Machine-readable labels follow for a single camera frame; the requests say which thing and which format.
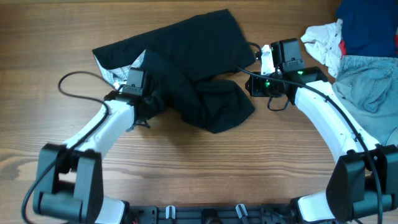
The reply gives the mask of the black shorts garment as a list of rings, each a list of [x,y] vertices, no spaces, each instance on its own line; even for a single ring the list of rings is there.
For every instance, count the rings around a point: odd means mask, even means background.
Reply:
[[[138,106],[143,122],[169,108],[211,133],[234,128],[253,114],[251,100],[225,73],[255,61],[229,10],[187,20],[98,47],[93,55],[106,81],[126,81],[132,67],[146,72],[147,95]]]

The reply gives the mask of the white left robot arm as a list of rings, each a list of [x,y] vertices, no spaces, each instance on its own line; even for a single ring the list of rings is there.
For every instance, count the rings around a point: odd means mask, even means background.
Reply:
[[[36,180],[22,203],[25,221],[31,198],[36,214],[67,223],[132,222],[128,202],[104,195],[102,161],[122,133],[147,125],[137,108],[148,86],[147,72],[130,69],[126,83],[100,101],[100,111],[81,131],[40,150]]]

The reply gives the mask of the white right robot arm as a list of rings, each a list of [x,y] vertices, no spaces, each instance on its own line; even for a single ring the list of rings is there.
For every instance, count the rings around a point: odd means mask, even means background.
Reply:
[[[397,148],[382,146],[350,115],[318,67],[306,67],[297,39],[258,47],[260,72],[245,87],[253,97],[286,97],[316,127],[335,168],[322,192],[294,198],[278,210],[287,223],[360,222],[397,208]]]

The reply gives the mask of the white printed cloth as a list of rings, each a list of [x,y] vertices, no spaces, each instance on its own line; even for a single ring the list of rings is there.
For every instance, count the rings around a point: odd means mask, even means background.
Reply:
[[[328,73],[333,78],[338,74],[343,55],[340,49],[342,26],[341,19],[322,26],[311,26],[300,38],[305,50],[315,60],[328,67]]]

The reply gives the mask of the light blue denim garment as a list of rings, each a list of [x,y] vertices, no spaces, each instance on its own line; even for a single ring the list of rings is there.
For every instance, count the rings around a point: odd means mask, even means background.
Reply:
[[[333,91],[380,144],[397,145],[397,59],[346,55]]]

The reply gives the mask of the navy blue garment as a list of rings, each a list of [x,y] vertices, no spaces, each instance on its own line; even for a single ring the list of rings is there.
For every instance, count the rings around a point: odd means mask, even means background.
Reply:
[[[397,57],[396,0],[343,0],[336,16],[343,21],[345,54]]]

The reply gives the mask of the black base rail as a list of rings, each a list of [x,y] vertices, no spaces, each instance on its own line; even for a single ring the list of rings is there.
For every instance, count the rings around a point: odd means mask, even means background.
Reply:
[[[242,203],[230,207],[130,207],[124,219],[133,224],[283,224],[295,223],[295,212],[287,204],[246,206]]]

